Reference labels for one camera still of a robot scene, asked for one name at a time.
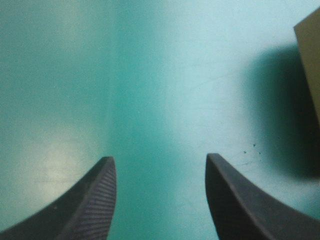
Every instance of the textured ridged surface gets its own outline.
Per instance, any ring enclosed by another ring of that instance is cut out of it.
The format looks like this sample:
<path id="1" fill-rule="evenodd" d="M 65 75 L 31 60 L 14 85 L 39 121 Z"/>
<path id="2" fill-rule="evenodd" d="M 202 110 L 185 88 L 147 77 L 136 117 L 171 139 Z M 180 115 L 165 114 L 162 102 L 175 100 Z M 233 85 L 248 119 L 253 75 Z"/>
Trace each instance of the textured ridged surface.
<path id="1" fill-rule="evenodd" d="M 116 172 L 109 167 L 93 187 L 83 213 L 73 228 L 72 240 L 105 240 L 117 197 Z"/>
<path id="2" fill-rule="evenodd" d="M 221 240 L 319 240 L 320 221 L 263 192 L 218 154 L 208 154 L 205 188 Z"/>
<path id="3" fill-rule="evenodd" d="M 0 240 L 105 240 L 117 196 L 116 167 L 103 157 L 49 206 L 0 233 Z"/>

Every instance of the dark gray curved piece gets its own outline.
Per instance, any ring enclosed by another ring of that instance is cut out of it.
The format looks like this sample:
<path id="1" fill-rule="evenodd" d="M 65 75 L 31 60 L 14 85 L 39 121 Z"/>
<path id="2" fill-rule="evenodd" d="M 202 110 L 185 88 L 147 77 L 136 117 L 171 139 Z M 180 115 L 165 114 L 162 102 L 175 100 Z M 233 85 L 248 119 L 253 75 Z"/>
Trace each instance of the dark gray curved piece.
<path id="1" fill-rule="evenodd" d="M 219 154 L 208 154 L 205 189 L 221 240 L 320 240 L 320 221 L 281 203 Z"/>
<path id="2" fill-rule="evenodd" d="M 101 158 L 49 206 L 0 233 L 0 240 L 105 240 L 117 196 L 115 162 Z"/>

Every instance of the beige box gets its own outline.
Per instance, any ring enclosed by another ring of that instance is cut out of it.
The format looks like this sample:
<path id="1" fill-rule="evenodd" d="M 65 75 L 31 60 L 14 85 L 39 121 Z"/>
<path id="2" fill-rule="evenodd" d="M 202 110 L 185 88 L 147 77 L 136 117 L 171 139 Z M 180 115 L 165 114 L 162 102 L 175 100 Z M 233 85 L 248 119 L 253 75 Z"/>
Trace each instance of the beige box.
<path id="1" fill-rule="evenodd" d="M 320 8 L 294 27 L 302 64 L 320 122 Z"/>

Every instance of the teal wall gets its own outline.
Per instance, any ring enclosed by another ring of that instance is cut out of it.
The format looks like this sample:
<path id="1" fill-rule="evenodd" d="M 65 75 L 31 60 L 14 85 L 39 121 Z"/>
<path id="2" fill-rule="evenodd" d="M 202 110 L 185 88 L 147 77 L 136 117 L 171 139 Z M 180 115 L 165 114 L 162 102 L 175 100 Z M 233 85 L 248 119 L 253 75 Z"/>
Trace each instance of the teal wall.
<path id="1" fill-rule="evenodd" d="M 108 239 L 217 239 L 209 152 L 320 218 L 317 128 L 306 127 L 293 31 L 318 5 L 0 1 L 0 229 L 114 156 Z"/>

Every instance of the teal surface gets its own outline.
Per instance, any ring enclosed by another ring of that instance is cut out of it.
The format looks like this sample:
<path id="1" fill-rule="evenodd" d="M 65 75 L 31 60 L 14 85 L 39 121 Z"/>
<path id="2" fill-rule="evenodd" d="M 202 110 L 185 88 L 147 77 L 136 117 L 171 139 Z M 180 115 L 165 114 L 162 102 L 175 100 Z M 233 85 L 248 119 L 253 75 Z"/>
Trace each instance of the teal surface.
<path id="1" fill-rule="evenodd" d="M 0 229 L 114 156 L 109 240 L 218 239 L 209 152 L 320 219 L 293 31 L 318 4 L 1 1 Z"/>

